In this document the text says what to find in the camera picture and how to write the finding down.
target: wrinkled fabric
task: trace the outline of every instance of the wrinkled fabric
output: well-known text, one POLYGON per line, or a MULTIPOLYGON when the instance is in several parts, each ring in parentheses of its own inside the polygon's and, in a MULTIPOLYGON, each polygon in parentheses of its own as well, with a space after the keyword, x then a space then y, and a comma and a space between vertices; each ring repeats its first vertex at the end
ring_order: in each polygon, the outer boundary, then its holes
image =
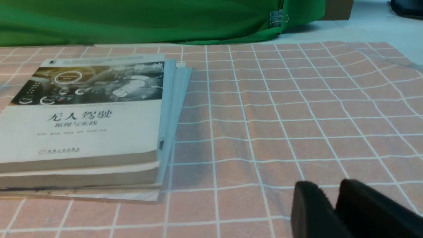
POLYGON ((0 46, 258 42, 322 18, 324 8, 325 0, 4 0, 0 46), (283 23, 270 28, 281 6, 283 23))

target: publisher logo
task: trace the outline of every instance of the publisher logo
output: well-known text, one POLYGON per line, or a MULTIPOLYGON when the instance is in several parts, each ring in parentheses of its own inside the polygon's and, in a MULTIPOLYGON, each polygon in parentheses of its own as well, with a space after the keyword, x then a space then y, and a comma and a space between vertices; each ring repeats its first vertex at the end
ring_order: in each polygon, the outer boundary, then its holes
POLYGON ((38 151, 40 155, 52 155, 52 154, 63 154, 63 153, 77 153, 79 148, 60 148, 60 149, 42 149, 38 151))

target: metal clip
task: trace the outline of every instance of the metal clip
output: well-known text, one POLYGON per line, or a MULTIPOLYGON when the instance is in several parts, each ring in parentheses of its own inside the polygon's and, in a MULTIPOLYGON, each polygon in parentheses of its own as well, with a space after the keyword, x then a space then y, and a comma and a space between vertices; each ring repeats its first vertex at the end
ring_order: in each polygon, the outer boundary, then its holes
POLYGON ((270 12, 270 28, 273 27, 280 27, 282 23, 287 23, 289 21, 288 15, 282 15, 282 9, 279 9, 278 11, 271 11, 270 12))

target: black object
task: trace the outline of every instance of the black object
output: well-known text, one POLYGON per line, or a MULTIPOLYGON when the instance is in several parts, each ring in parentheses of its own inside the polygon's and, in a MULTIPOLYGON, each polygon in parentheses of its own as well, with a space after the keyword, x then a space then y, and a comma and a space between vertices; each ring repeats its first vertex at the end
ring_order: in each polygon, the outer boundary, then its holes
POLYGON ((335 208, 360 238, 421 238, 423 218, 357 180, 343 180, 335 208))
POLYGON ((423 0, 391 0, 391 7, 399 16, 423 19, 423 0))
POLYGON ((353 238, 325 194, 311 182, 297 182, 291 212, 294 238, 353 238))
POLYGON ((357 180, 343 180, 336 208, 311 182, 297 182, 294 238, 423 238, 423 218, 357 180))

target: white floor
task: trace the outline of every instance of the white floor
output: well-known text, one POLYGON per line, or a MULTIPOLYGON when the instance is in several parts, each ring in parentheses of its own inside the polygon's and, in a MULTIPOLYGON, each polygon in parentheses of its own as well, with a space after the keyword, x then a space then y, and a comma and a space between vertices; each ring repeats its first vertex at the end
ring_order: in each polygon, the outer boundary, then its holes
POLYGON ((388 0, 355 0, 349 21, 319 21, 287 31, 272 42, 388 42, 423 64, 423 20, 392 12, 388 0))

